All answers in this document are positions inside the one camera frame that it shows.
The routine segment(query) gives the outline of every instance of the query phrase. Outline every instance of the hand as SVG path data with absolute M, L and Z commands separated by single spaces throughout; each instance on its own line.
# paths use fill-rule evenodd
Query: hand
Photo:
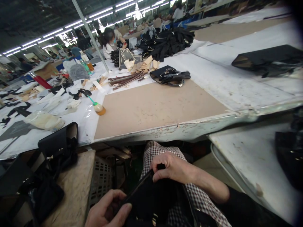
M 124 204 L 114 217 L 114 209 L 119 206 L 119 201 L 126 195 L 121 190 L 109 190 L 98 203 L 89 211 L 85 227 L 122 227 L 128 217 L 132 205 Z
M 166 168 L 158 170 L 158 164 L 164 164 Z M 153 182 L 169 178 L 183 184 L 192 183 L 197 171 L 197 167 L 168 151 L 153 158 L 151 169 L 155 173 L 152 178 Z
M 122 49 L 126 49 L 127 43 L 123 44 Z

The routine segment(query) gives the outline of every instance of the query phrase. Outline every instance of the beige cutting board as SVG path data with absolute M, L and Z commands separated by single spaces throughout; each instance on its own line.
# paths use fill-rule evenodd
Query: beige cutting board
M 226 113 L 213 96 L 186 80 L 181 88 L 151 83 L 105 96 L 95 139 Z

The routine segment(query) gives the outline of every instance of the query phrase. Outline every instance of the red thermos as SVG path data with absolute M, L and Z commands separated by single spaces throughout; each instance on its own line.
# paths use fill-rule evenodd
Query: red thermos
M 33 80 L 37 81 L 38 84 L 43 86 L 45 89 L 52 88 L 52 86 L 50 86 L 41 76 L 38 76 L 36 73 L 29 72 L 28 74 L 33 78 Z

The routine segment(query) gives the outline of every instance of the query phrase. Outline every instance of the black hair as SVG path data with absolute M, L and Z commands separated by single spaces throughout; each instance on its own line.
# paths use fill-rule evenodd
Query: black hair
M 181 0 L 179 0 L 177 2 L 176 6 L 177 6 L 178 9 L 182 9 L 182 2 L 181 2 Z
M 80 34 L 81 34 L 81 30 L 80 30 L 80 29 L 76 29 L 76 30 L 75 30 L 75 33 L 76 33 L 76 36 L 79 37 Z
M 102 37 L 102 45 L 106 47 L 106 44 L 108 44 L 113 37 L 115 37 L 115 32 L 113 29 L 107 27 L 105 28 L 104 32 L 103 32 L 103 37 Z

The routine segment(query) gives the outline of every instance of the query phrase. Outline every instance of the plastic bag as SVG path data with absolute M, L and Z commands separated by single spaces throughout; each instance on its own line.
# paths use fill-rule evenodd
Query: plastic bag
M 68 73 L 72 81 L 90 78 L 84 66 L 80 64 L 72 65 Z

